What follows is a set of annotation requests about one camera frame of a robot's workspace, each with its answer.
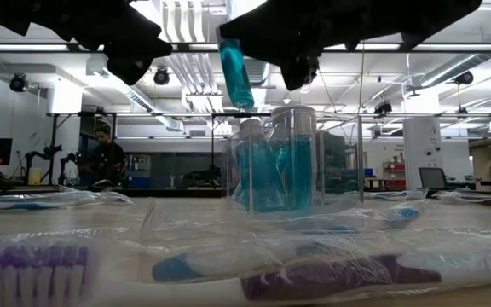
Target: table surface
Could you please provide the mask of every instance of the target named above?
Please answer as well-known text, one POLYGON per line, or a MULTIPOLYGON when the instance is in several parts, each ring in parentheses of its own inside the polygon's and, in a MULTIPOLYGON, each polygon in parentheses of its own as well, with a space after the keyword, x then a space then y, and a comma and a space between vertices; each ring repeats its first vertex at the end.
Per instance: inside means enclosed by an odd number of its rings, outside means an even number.
MULTIPOLYGON (((47 211, 0 212, 0 235, 24 232, 62 231, 95 227, 139 227, 153 199, 133 199, 136 206, 85 206, 47 211)), ((159 199, 158 207, 213 206, 222 200, 210 199, 159 199)), ((410 228, 428 227, 479 227, 491 228, 491 207, 444 205, 430 200, 429 210, 422 218, 412 222, 410 228)), ((187 219, 187 210, 179 211, 187 219)), ((198 212, 189 212, 198 217, 198 212)), ((491 286, 462 289, 445 293, 431 293, 399 298, 377 298, 337 304, 341 307, 365 306, 491 306, 491 286)))

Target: chair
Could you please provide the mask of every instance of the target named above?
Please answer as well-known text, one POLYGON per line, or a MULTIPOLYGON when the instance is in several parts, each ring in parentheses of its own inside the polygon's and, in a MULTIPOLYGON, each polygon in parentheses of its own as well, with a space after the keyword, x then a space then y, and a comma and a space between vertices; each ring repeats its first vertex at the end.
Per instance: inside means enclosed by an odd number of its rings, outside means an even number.
POLYGON ((448 188, 444 170, 437 167, 419 167, 422 188, 448 188))

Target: blue liquid tube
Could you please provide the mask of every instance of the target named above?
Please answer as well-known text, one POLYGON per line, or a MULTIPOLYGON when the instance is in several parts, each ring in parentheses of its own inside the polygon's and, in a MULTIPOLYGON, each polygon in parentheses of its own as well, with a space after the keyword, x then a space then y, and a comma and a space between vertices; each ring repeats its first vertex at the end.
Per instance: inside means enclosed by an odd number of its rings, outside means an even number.
POLYGON ((249 119, 243 122, 240 125, 240 139, 236 147, 240 190, 236 189, 233 199, 245 206, 247 211, 286 210, 281 176, 259 121, 249 119))
POLYGON ((251 109, 255 106, 255 100, 251 93, 251 85, 247 76, 244 54, 240 49, 237 39, 225 39, 221 37, 217 28, 217 41, 221 56, 222 73, 225 77, 228 95, 233 106, 240 109, 251 109))
POLYGON ((286 191, 287 210, 307 210, 312 206, 317 172, 314 110, 279 107, 272 114, 275 129, 269 143, 286 191))

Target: person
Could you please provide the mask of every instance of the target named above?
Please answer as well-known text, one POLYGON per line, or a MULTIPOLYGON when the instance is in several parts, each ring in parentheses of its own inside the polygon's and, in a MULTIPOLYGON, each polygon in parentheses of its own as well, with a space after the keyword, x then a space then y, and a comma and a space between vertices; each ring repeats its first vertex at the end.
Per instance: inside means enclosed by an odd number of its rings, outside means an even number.
POLYGON ((109 180, 113 185, 122 181, 124 168, 124 150, 111 138, 111 128, 104 125, 95 130, 95 138, 99 145, 94 150, 94 171, 97 181, 109 180))

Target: white column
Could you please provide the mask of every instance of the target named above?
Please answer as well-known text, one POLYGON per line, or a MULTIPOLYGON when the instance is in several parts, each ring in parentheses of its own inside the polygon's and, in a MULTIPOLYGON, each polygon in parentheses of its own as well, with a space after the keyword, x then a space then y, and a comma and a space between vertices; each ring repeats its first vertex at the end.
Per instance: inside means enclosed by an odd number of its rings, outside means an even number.
MULTIPOLYGON (((422 90, 420 96, 403 102, 406 113, 439 113, 435 91, 422 90)), ((438 118, 409 118, 403 124, 407 188, 421 188, 419 167, 442 168, 441 123, 438 118)))
MULTIPOLYGON (((61 80, 55 84, 53 89, 49 89, 47 98, 49 100, 49 112, 77 113, 81 111, 83 91, 76 84, 61 80)), ((58 125, 65 119, 66 116, 61 115, 58 118, 58 125)), ((61 145, 62 151, 55 156, 52 183, 57 183, 61 173, 60 159, 78 151, 80 128, 81 118, 70 117, 56 130, 55 145, 61 145)))

